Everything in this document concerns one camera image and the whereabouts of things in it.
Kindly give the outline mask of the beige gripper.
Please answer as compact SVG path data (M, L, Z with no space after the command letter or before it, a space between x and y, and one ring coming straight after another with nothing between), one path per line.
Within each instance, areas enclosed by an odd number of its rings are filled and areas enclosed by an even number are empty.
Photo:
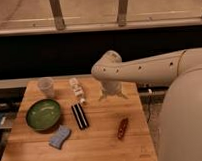
M122 92L122 83L120 81L102 81L101 84L102 91L98 101L105 99L107 95L114 96L116 94L119 97L128 99L128 97Z

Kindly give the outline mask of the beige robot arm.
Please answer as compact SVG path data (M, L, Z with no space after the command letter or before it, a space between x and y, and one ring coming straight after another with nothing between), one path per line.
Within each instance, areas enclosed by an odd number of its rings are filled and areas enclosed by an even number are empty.
M108 95L121 92L121 81L166 86L157 161L202 161L202 47L128 62L108 51L91 74Z

